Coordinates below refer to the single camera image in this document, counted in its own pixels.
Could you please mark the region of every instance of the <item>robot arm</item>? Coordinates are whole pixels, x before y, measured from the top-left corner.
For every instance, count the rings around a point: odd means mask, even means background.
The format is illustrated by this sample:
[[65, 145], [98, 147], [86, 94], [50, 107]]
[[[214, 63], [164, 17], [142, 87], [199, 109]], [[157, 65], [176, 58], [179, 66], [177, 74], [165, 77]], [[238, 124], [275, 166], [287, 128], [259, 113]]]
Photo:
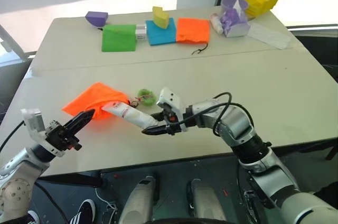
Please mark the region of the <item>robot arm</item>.
[[56, 156], [81, 145], [75, 134], [91, 120], [94, 110], [79, 113], [65, 125], [52, 121], [44, 127], [38, 109], [22, 110], [25, 125], [37, 144], [24, 148], [0, 170], [0, 223], [27, 215], [33, 186]]
[[248, 182], [266, 208], [278, 208], [286, 223], [336, 223], [337, 210], [316, 196], [299, 191], [295, 178], [272, 151], [271, 144], [256, 134], [249, 113], [241, 105], [231, 103], [221, 115], [225, 104], [210, 99], [184, 110], [179, 97], [167, 88], [162, 90], [157, 104], [164, 110], [153, 116], [165, 120], [166, 125], [146, 128], [143, 133], [174, 135], [191, 126], [216, 128], [248, 171]]

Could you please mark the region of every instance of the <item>yellow block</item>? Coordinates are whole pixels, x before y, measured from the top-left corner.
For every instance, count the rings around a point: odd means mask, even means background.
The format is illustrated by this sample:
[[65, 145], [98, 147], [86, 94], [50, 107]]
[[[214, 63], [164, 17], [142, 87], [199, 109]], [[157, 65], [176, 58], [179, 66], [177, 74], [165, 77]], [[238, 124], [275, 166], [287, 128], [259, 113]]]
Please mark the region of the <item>yellow block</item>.
[[249, 8], [246, 13], [249, 17], [257, 17], [272, 9], [278, 0], [246, 0], [249, 3]]
[[169, 25], [169, 15], [159, 6], [153, 6], [153, 21], [156, 26], [166, 29]]

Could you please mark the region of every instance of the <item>white table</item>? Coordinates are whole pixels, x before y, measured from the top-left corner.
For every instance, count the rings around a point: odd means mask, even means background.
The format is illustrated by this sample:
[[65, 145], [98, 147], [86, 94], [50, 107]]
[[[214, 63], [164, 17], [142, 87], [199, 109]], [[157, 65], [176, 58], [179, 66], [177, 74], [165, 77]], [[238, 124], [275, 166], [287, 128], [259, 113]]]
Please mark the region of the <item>white table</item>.
[[[170, 16], [207, 18], [217, 10], [172, 11]], [[114, 15], [109, 21], [142, 23], [149, 18], [150, 13]], [[254, 21], [292, 36], [272, 13]], [[21, 108], [39, 108], [45, 123], [67, 122], [71, 117], [61, 108], [98, 81], [131, 97], [140, 88], [158, 94], [167, 86], [187, 105], [230, 91], [233, 101], [252, 114], [261, 138], [273, 146], [338, 136], [338, 86], [293, 36], [287, 49], [278, 50], [249, 37], [226, 39], [211, 30], [209, 47], [195, 55], [191, 52], [198, 45], [150, 47], [138, 42], [136, 52], [122, 53], [102, 53], [100, 46], [101, 32], [84, 18], [56, 19], [1, 124], [1, 141], [22, 120]], [[151, 114], [160, 108], [141, 110]], [[116, 117], [92, 121], [77, 134], [83, 148], [56, 158], [44, 175], [231, 152], [210, 129], [191, 128], [175, 136], [147, 136], [140, 131]], [[0, 162], [32, 144], [25, 128], [20, 128]]]

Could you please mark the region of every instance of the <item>purple block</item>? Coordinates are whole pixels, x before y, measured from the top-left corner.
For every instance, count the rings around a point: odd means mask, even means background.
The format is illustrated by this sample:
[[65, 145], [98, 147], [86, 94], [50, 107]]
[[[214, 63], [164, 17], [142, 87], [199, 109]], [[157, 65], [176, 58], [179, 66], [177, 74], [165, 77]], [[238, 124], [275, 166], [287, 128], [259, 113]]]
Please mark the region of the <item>purple block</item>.
[[95, 27], [103, 27], [104, 25], [106, 25], [108, 13], [89, 11], [86, 14], [86, 19], [91, 25]]

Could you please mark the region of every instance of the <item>green ring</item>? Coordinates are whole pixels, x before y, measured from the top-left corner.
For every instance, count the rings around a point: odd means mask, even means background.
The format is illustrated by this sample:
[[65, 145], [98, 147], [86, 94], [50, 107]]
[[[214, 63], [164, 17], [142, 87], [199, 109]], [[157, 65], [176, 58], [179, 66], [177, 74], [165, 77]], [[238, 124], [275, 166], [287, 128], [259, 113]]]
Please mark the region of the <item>green ring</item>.
[[152, 106], [156, 103], [156, 96], [150, 90], [143, 88], [143, 89], [140, 89], [137, 93], [138, 98], [140, 98], [141, 96], [145, 96], [145, 95], [149, 95], [149, 97], [141, 101], [141, 103], [144, 106]]

